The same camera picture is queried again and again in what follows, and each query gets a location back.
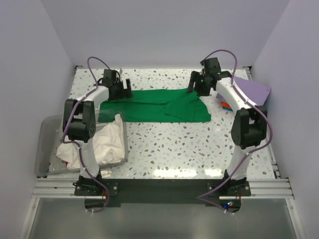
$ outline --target clear plastic bin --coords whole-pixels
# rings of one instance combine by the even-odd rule
[[[108,122],[99,122],[99,115],[103,114],[107,118]],[[124,147],[125,147],[125,157],[121,162],[108,163],[99,165],[100,168],[115,166],[122,164],[128,159],[128,140],[126,123],[124,116],[121,112],[114,110],[103,110],[95,111],[96,119],[96,131],[102,129],[105,125],[113,122],[115,120],[115,115],[120,114],[123,121],[123,136],[124,136]],[[80,169],[67,169],[65,161],[61,160],[56,156],[56,151],[58,146],[61,144],[61,139],[63,135],[62,131],[62,120],[63,116],[52,116],[46,118],[41,125],[40,137],[38,142],[38,149],[35,159],[35,173],[39,177],[45,177],[52,174],[60,174],[67,172],[79,172]]]

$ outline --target white cloth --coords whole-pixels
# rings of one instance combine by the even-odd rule
[[[95,159],[99,165],[121,162],[125,158],[123,122],[119,114],[93,136]],[[68,162],[67,169],[80,168],[79,156],[72,143],[61,144],[56,156]]]

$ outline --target white wall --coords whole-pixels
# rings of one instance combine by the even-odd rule
[[[0,238],[20,233],[41,122],[62,113],[73,65],[39,0],[0,1]]]
[[[318,0],[291,0],[252,69],[272,87],[272,145],[310,239],[319,235],[318,9]]]
[[[251,66],[289,0],[42,2],[77,65],[95,55],[112,67],[194,67],[220,48]],[[219,59],[224,68],[233,67],[231,56]]]

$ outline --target green towel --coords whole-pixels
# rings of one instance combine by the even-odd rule
[[[182,90],[132,91],[133,97],[101,103],[100,110],[124,113],[127,122],[206,122],[210,114],[196,92]],[[99,114],[99,122],[108,122]]]

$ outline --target terrazzo table surface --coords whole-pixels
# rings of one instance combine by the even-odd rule
[[[187,88],[190,73],[199,69],[123,69],[122,77],[131,79],[132,90]],[[94,69],[96,78],[103,69]],[[245,70],[236,76],[248,79]],[[70,93],[77,98],[92,88],[87,69],[78,69]],[[230,163],[234,144],[230,130],[234,114],[222,108],[211,90],[201,97],[211,114],[205,123],[130,123],[127,122],[128,162],[101,170],[104,178],[222,178]],[[78,173],[50,175],[50,178],[77,178]],[[268,149],[253,154],[247,177],[275,178]]]

